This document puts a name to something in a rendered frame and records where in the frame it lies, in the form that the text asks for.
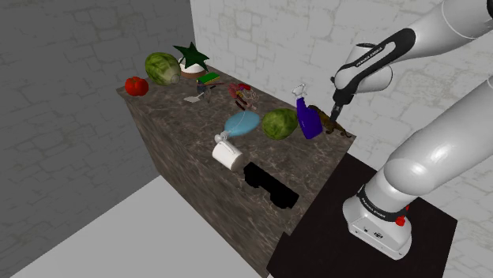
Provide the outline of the brown tiger figure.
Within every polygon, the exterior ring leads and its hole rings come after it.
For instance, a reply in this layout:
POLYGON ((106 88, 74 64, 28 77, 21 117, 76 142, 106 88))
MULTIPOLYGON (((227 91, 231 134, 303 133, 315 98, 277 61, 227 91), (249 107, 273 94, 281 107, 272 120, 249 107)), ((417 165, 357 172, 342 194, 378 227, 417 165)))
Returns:
POLYGON ((317 106, 309 105, 308 108, 314 110, 318 114, 322 125, 326 128, 327 134, 331 134, 334 130, 339 130, 341 132, 341 136, 351 137, 351 135, 349 135, 340 124, 331 121, 330 117, 324 111, 320 110, 317 106))

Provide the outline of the purple spray bottle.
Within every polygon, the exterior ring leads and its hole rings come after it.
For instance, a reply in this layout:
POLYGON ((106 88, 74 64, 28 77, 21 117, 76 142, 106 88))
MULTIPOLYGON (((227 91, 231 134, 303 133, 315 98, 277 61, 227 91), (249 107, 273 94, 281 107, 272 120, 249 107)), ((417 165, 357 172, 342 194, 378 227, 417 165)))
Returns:
POLYGON ((310 109, 305 104, 304 95, 305 84, 293 88, 292 94, 296 97, 296 113, 300 128, 306 139, 310 140, 317 137, 322 132, 322 123, 317 111, 310 109))

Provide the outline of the small green cabbage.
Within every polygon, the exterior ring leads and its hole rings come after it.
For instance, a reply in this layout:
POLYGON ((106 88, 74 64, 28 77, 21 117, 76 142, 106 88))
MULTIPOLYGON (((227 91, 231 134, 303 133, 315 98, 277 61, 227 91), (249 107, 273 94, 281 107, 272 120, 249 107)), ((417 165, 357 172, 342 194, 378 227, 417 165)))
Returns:
POLYGON ((279 141, 289 137, 298 124, 294 110, 278 108, 265 114, 262 119, 262 131, 268 138, 279 141))

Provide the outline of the black blocky appliance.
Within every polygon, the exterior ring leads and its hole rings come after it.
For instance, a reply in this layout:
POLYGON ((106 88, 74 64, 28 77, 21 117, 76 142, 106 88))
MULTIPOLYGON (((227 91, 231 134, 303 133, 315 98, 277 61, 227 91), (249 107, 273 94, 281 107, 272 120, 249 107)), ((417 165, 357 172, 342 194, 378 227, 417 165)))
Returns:
POLYGON ((244 168, 245 181, 254 188, 263 188, 269 193, 271 202, 280 209, 292 209, 299 200, 299 195, 285 184, 261 169, 253 162, 244 168))

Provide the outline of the white mug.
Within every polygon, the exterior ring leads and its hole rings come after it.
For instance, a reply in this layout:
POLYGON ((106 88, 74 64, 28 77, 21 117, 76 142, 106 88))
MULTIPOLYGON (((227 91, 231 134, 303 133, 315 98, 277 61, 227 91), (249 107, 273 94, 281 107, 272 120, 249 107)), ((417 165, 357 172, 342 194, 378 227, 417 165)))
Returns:
POLYGON ((238 171, 243 163, 244 155, 228 141, 220 141, 212 151, 215 160, 230 171, 238 171))

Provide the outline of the green and yellow sponge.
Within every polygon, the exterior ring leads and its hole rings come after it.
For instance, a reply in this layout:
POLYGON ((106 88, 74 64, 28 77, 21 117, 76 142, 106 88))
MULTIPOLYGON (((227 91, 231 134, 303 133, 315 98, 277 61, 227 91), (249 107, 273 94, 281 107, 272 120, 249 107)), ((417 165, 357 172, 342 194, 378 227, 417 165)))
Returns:
POLYGON ((214 81, 220 78, 220 75, 218 73, 207 73, 199 78, 196 79, 197 85, 209 85, 212 84, 214 81))

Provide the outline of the dark robot stand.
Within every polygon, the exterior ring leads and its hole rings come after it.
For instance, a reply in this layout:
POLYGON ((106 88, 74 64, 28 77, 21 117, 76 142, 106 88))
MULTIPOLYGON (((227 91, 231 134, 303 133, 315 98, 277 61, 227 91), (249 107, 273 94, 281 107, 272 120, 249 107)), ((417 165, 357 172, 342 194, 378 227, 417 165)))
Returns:
POLYGON ((375 172, 344 155, 293 232, 280 237, 267 265, 273 278, 442 278, 457 220, 427 201, 410 204, 412 245, 398 261, 348 231, 343 202, 375 172))

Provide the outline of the grey metal spatula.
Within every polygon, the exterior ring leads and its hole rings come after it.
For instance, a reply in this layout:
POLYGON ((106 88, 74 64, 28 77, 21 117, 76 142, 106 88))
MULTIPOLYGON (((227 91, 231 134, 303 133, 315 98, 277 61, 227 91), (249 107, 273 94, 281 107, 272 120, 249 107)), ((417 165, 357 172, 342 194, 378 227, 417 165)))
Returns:
POLYGON ((187 102, 190 102, 190 103, 196 103, 196 102, 198 102, 201 99, 201 96, 203 96, 208 89, 212 89, 212 88, 215 88, 215 87, 216 87, 216 84, 212 84, 212 85, 198 85, 197 86, 197 92, 198 92, 198 94, 196 96, 188 96, 188 97, 185 97, 184 100, 187 101, 187 102))

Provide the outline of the green plant in white pot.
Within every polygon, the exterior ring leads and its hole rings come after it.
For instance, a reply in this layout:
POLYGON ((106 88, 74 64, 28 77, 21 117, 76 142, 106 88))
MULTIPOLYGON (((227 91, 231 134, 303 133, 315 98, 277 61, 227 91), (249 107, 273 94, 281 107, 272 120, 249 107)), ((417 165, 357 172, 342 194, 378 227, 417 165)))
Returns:
POLYGON ((205 63, 209 57, 198 51, 193 42, 188 47, 175 46, 175 49, 182 54, 179 59, 179 66, 183 77, 197 78, 204 76, 209 71, 205 63))

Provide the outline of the large green cabbage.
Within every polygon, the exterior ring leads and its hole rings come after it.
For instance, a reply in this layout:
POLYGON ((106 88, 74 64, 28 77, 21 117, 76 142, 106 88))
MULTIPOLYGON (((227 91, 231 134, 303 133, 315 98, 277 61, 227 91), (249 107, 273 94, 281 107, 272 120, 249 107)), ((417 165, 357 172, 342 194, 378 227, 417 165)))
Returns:
POLYGON ((181 78, 178 60, 171 54, 163 52, 151 53, 145 60, 145 72, 157 85, 175 85, 181 78))

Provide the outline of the red tomato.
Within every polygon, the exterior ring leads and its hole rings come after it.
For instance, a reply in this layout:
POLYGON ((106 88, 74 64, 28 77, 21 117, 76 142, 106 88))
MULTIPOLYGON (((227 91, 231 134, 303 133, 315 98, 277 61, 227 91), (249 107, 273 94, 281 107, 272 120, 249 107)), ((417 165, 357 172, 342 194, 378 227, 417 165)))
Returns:
POLYGON ((144 96, 149 91, 149 84, 140 77, 128 78, 124 88, 130 96, 144 96))

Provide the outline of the red handled kitchen tool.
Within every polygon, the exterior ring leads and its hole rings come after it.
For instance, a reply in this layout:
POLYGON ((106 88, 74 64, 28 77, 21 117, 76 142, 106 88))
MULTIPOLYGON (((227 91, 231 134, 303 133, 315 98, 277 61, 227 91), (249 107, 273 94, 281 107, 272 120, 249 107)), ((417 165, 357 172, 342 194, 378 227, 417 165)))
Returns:
POLYGON ((234 98, 235 98, 235 103, 240 109, 244 111, 247 108, 253 111, 257 110, 257 108, 253 104, 254 93, 249 85, 246 84, 235 85, 234 98))

